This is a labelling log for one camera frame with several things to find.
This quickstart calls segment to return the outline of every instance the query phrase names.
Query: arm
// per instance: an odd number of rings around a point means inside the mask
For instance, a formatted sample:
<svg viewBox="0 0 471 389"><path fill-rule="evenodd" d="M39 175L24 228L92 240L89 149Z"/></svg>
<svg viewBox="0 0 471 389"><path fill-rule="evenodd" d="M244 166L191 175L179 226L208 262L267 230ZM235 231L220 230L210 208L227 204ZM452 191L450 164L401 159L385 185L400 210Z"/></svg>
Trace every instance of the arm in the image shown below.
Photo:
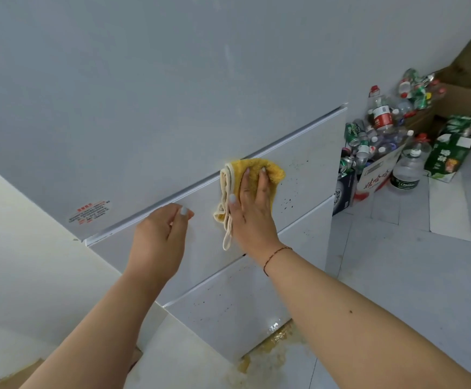
<svg viewBox="0 0 471 389"><path fill-rule="evenodd" d="M124 386L140 326L180 266L192 216L170 204L136 227L123 275L21 389Z"/></svg>
<svg viewBox="0 0 471 389"><path fill-rule="evenodd" d="M233 234L263 267L284 246L271 217L268 178L255 199L243 177L240 203L229 197ZM423 336L289 249L266 266L311 349L341 388L471 388L471 374Z"/></svg>

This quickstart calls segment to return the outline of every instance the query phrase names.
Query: cloth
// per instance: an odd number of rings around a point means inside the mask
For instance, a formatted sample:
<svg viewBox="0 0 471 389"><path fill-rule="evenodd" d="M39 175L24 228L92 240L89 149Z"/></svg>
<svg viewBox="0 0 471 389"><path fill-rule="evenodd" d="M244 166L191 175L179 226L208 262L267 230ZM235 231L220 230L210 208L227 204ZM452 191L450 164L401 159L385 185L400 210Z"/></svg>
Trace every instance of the cloth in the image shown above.
<svg viewBox="0 0 471 389"><path fill-rule="evenodd" d="M273 205L273 199L277 192L278 184L284 179L286 174L284 170L275 165L273 162L263 158L250 158L247 160L234 161L226 164L220 171L221 182L221 201L214 213L214 218L218 222L222 222L225 227L225 237L223 238L223 249L226 251L230 248L232 242L232 217L228 210L228 196L235 194L238 196L241 187L241 180L247 168L250 168L250 191L255 198L257 194L257 185L259 182L259 172L265 167L266 173L270 180L270 208Z"/></svg>

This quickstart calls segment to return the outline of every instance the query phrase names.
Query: warning label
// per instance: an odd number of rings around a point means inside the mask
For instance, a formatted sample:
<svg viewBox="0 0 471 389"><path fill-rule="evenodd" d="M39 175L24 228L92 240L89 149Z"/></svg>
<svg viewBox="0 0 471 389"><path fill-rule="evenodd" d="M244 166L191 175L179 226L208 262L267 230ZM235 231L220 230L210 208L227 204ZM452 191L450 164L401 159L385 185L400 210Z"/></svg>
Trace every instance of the warning label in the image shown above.
<svg viewBox="0 0 471 389"><path fill-rule="evenodd" d="M83 207L77 209L77 213L68 219L68 222L77 222L79 225L84 223L90 223L111 209L111 203L109 201L100 201L97 203L88 203Z"/></svg>

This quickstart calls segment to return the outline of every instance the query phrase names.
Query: floor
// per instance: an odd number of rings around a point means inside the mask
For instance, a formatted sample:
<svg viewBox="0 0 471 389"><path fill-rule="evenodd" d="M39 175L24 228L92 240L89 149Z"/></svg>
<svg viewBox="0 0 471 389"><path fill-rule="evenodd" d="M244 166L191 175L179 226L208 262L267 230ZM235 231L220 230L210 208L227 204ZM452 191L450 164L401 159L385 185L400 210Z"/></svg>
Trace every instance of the floor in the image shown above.
<svg viewBox="0 0 471 389"><path fill-rule="evenodd" d="M384 188L333 217L326 272L471 371L471 155L452 183ZM172 316L126 388L337 388L290 324L233 366Z"/></svg>

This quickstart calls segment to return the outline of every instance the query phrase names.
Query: red string bracelet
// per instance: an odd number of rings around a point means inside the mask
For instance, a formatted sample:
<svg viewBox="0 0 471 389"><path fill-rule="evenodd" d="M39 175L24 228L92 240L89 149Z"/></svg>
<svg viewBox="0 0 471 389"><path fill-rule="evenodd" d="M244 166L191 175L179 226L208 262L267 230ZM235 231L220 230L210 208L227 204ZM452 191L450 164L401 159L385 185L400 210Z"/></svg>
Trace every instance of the red string bracelet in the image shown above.
<svg viewBox="0 0 471 389"><path fill-rule="evenodd" d="M277 251L275 251L271 256L270 258L268 258L268 260L266 261L264 267L263 267L263 272L265 272L265 275L267 277L269 277L269 275L266 273L266 265L268 264L268 262L275 256L275 254L277 254L279 251L282 251L282 250L285 250L285 249L288 249L288 250L293 250L291 247L288 247L288 246L284 246L284 247L281 247L279 248Z"/></svg>

